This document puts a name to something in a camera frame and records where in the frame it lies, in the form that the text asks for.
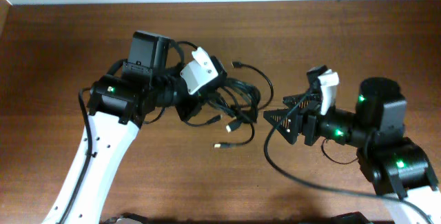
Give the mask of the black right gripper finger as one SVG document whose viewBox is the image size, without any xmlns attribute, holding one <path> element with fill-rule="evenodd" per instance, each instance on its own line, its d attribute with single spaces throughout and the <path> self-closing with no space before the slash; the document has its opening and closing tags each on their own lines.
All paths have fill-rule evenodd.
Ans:
<svg viewBox="0 0 441 224">
<path fill-rule="evenodd" d="M 286 105 L 288 108 L 292 108 L 298 103 L 300 105 L 299 108 L 305 108 L 307 107 L 312 101 L 315 102 L 321 102 L 321 94 L 320 93 L 312 93 L 309 96 L 306 96 L 304 99 L 304 94 L 297 94 L 297 95 L 291 95 L 291 96 L 284 96 L 283 97 L 283 104 Z"/>
<path fill-rule="evenodd" d="M 299 112 L 299 109 L 268 110 L 263 113 L 263 117 L 273 127 L 280 123 L 276 129 L 290 145 L 293 145 L 300 132 Z"/>
</svg>

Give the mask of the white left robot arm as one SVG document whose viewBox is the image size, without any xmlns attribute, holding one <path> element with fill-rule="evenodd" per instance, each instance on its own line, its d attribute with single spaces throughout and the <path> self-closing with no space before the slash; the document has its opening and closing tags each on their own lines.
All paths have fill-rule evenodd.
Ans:
<svg viewBox="0 0 441 224">
<path fill-rule="evenodd" d="M 195 116 L 220 73 L 197 47 L 185 61 L 181 42 L 145 31 L 132 36 L 117 61 L 87 91 L 79 92 L 84 130 L 74 160 L 44 223 L 99 223 L 112 182 L 147 114 L 173 107 L 182 121 Z"/>
</svg>

